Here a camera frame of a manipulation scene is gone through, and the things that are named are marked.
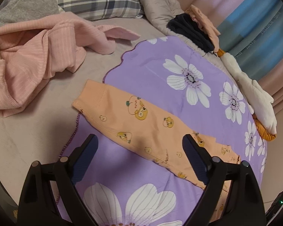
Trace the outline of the orange cartoon print baby garment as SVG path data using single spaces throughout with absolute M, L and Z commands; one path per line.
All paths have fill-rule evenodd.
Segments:
M 204 182 L 197 178 L 182 148 L 183 136 L 190 134 L 211 156 L 240 163 L 229 145 L 198 134 L 177 116 L 111 85 L 88 80 L 72 106 L 107 138 L 201 189 Z

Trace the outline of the purple floral blanket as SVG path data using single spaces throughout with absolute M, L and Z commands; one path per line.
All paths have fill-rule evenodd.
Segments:
M 138 43 L 101 83 L 138 96 L 198 134 L 229 145 L 262 181 L 267 148 L 246 98 L 232 79 L 178 37 Z M 99 225 L 185 223 L 204 188 L 115 143 L 80 111 L 63 155 L 69 156 L 90 134 L 98 138 L 98 149 L 75 188 Z

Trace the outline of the white goose plush toy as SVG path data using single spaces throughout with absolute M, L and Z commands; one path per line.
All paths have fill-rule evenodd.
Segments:
M 242 90 L 248 104 L 251 106 L 251 113 L 260 137 L 266 141 L 276 139 L 277 120 L 272 107 L 274 99 L 262 89 L 256 80 L 252 80 L 241 70 L 234 56 L 223 50 L 219 50 L 217 55 L 238 83 L 240 90 Z

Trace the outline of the pink ribbed garment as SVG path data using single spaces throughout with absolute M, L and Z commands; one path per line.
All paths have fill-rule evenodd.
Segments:
M 124 27 L 96 26 L 66 12 L 0 27 L 0 117 L 22 112 L 57 72 L 74 73 L 90 48 L 115 51 L 116 40 L 137 40 Z

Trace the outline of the pink and blue curtain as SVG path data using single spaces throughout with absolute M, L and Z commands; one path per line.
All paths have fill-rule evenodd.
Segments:
M 283 109 L 283 0 L 178 0 L 198 7 L 220 32 L 220 47 Z

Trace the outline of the peach small garment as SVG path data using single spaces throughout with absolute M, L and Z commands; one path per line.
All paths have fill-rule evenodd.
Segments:
M 190 15 L 192 21 L 198 24 L 199 29 L 201 29 L 204 33 L 206 33 L 206 35 L 208 35 L 214 46 L 213 52 L 218 52 L 219 36 L 221 35 L 221 33 L 217 30 L 217 28 L 213 25 L 209 18 L 194 5 L 190 5 L 189 8 L 185 10 L 185 13 Z

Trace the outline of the dark navy garment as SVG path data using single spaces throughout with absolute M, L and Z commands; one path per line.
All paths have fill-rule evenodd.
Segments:
M 189 38 L 205 53 L 211 52 L 215 48 L 209 36 L 199 29 L 198 24 L 186 13 L 176 15 L 168 22 L 167 28 Z

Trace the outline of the grey sweatshirt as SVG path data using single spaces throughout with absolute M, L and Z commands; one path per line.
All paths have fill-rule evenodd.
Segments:
M 4 0 L 0 5 L 0 27 L 59 14 L 57 0 Z

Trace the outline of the beige quilted cushion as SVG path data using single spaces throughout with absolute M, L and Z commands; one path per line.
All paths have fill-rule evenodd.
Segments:
M 187 46 L 203 56 L 214 66 L 223 71 L 227 76 L 230 75 L 219 57 L 211 53 L 205 53 L 189 38 L 177 34 L 167 28 L 167 24 L 171 19 L 173 19 L 176 15 L 183 13 L 183 10 L 177 0 L 140 0 L 140 2 L 146 18 L 156 29 L 166 36 L 177 36 Z

